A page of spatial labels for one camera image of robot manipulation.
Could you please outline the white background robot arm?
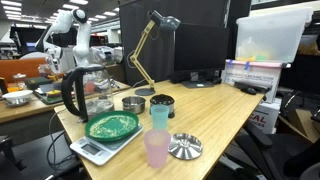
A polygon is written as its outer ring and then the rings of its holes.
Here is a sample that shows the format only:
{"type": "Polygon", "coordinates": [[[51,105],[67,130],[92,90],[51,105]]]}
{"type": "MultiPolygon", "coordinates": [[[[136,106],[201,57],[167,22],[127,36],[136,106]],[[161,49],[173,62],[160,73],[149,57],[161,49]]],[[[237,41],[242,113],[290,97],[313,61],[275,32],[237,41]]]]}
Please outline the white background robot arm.
{"type": "Polygon", "coordinates": [[[49,24],[36,42],[37,51],[47,53],[46,62],[50,69],[63,72],[63,47],[73,46],[73,57],[77,67],[89,64],[91,24],[81,9],[60,11],[52,24],[49,24]]]}

